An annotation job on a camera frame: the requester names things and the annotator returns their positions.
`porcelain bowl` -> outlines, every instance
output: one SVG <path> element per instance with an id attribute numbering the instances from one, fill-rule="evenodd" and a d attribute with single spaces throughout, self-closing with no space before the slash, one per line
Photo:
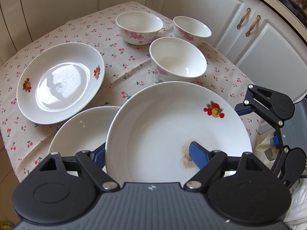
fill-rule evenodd
<path id="1" fill-rule="evenodd" d="M 117 16 L 116 23 L 122 39 L 133 45 L 151 43 L 163 28 L 159 17 L 142 11 L 124 12 Z"/>
<path id="2" fill-rule="evenodd" d="M 173 21 L 175 37 L 184 39 L 196 47 L 212 34 L 205 24 L 190 17 L 177 16 Z"/>
<path id="3" fill-rule="evenodd" d="M 161 81 L 192 82 L 207 69 L 202 52 L 179 38 L 158 38 L 150 45 L 149 53 L 155 73 Z"/>
<path id="4" fill-rule="evenodd" d="M 119 109 L 119 106 L 99 106 L 73 116 L 56 133 L 48 154 L 59 152 L 61 156 L 74 156 L 81 150 L 94 151 L 105 143 Z"/>
<path id="5" fill-rule="evenodd" d="M 181 182 L 199 168 L 189 156 L 198 142 L 229 156 L 252 151 L 242 120 L 216 93 L 187 82 L 147 87 L 127 100 L 106 138 L 106 170 L 124 182 Z"/>

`food stain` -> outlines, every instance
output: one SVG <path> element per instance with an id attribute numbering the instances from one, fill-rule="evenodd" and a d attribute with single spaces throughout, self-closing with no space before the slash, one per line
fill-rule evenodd
<path id="1" fill-rule="evenodd" d="M 182 149 L 181 149 L 181 152 L 182 152 L 181 163 L 183 164 L 183 166 L 186 169 L 191 169 L 191 168 L 196 167 L 195 162 L 193 162 L 193 160 L 192 160 L 192 158 L 190 157 L 190 154 L 189 154 L 189 147 L 190 147 L 191 142 L 192 141 L 185 143 L 182 146 Z"/>

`white bowl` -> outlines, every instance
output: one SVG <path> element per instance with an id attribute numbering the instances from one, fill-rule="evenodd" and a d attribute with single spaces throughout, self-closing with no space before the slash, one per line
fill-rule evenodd
<path id="1" fill-rule="evenodd" d="M 159 17 L 142 11 L 124 12 L 117 16 L 116 23 L 123 40 L 134 45 L 151 43 L 163 28 Z"/>
<path id="2" fill-rule="evenodd" d="M 186 16 L 174 18 L 175 37 L 191 42 L 196 47 L 211 36 L 211 30 L 202 22 Z"/>
<path id="3" fill-rule="evenodd" d="M 81 150 L 93 151 L 105 143 L 109 127 L 119 106 L 94 107 L 72 117 L 56 133 L 48 154 L 74 156 Z"/>
<path id="4" fill-rule="evenodd" d="M 161 81 L 192 82 L 207 69 L 202 52 L 179 38 L 158 38 L 150 45 L 149 53 Z"/>
<path id="5" fill-rule="evenodd" d="M 187 82 L 147 87 L 127 100 L 110 126 L 107 173 L 121 186 L 124 182 L 183 185 L 199 171 L 188 156 L 192 141 L 229 156 L 252 151 L 240 117 L 214 92 Z"/>
<path id="6" fill-rule="evenodd" d="M 39 124 L 61 122 L 82 110 L 104 77 L 100 53 L 83 43 L 64 43 L 38 55 L 20 77 L 17 103 Z"/>

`stovetop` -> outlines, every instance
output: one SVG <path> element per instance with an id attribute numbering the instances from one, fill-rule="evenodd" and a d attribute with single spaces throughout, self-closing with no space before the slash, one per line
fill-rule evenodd
<path id="1" fill-rule="evenodd" d="M 282 4 L 284 4 L 300 20 L 300 22 L 305 27 L 307 27 L 307 21 L 306 21 L 307 18 L 303 15 L 303 13 L 301 12 L 301 10 L 299 8 L 295 7 L 288 0 L 278 0 L 278 1 L 280 1 Z"/>
<path id="2" fill-rule="evenodd" d="M 283 5 L 285 5 L 298 19 L 299 21 L 307 27 L 307 16 L 304 16 L 304 13 L 300 8 L 296 7 L 294 4 L 288 0 L 279 0 Z"/>

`tablecloth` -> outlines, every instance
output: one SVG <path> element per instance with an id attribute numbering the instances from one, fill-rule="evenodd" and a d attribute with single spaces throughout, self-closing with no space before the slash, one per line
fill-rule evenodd
<path id="1" fill-rule="evenodd" d="M 22 115 L 16 102 L 17 84 L 22 72 L 43 51 L 65 42 L 83 42 L 100 52 L 105 63 L 104 80 L 85 109 L 122 106 L 136 92 L 161 82 L 150 62 L 149 45 L 128 44 L 119 34 L 115 19 L 120 13 L 131 10 L 157 15 L 164 23 L 158 37 L 173 37 L 172 20 L 141 4 L 129 2 L 67 22 L 18 51 L 0 67 L 0 130 L 19 181 L 47 155 L 54 135 L 64 124 L 33 123 Z M 206 56 L 208 68 L 194 83 L 214 91 L 232 107 L 242 103 L 251 80 L 209 44 L 204 43 L 199 49 Z M 253 144 L 260 118 L 252 113 L 241 119 Z"/>

